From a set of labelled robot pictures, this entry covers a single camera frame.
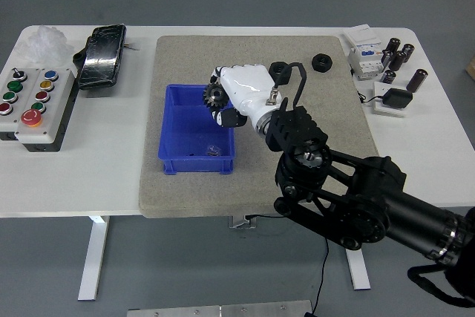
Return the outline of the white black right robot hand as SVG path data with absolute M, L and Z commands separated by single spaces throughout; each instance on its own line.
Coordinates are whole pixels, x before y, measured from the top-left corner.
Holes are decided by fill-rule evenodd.
M 212 73 L 237 112 L 251 120 L 254 130 L 266 134 L 272 112 L 282 96 L 264 65 L 219 66 Z

